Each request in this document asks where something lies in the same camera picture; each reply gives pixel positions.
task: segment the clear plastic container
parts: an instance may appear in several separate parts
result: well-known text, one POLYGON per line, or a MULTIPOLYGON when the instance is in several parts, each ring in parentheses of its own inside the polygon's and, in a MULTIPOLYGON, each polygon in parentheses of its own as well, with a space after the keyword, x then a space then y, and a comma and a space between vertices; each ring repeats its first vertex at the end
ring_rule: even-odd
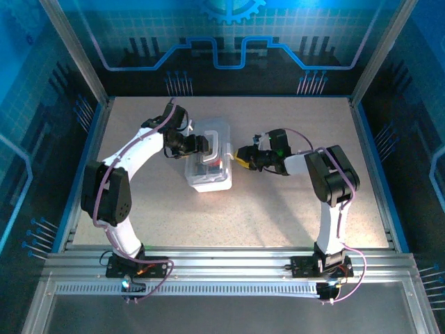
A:
POLYGON ((230 189, 233 149, 229 124, 222 118, 196 121, 190 134, 204 135, 211 149, 186 158, 188 184, 199 192, 230 189))

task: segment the speckled work surface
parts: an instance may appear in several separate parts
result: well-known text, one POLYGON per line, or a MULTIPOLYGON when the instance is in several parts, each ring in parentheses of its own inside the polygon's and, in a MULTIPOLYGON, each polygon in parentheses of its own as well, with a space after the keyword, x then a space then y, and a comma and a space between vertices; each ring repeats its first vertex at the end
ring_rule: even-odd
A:
MULTIPOLYGON (((168 98, 118 97, 98 159, 115 153, 148 118, 162 114, 168 98)), ((350 208, 346 242, 357 247, 387 247, 382 221, 346 98, 179 97, 192 119, 224 116, 234 148, 251 145, 254 134, 290 127, 314 147, 340 145, 360 179, 350 208)), ((293 152, 307 144, 288 134, 293 152)), ((313 246, 320 221, 308 175, 282 177, 232 163, 228 191, 198 193, 184 177, 184 160, 154 155, 133 177, 130 219, 136 235, 151 246, 313 246)), ((75 244, 108 244, 82 212, 75 244)))

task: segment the gear graphic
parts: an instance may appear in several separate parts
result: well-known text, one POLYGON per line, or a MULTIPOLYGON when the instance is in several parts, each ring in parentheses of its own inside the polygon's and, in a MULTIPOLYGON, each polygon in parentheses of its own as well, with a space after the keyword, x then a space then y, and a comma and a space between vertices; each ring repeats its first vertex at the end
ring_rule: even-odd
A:
POLYGON ((241 19, 250 19, 252 13, 258 14, 258 7, 265 4, 265 0, 198 0, 201 13, 219 24, 241 23, 241 19))
POLYGON ((3 0, 0 8, 9 10, 26 33, 32 33, 42 23, 42 6, 38 0, 3 0))

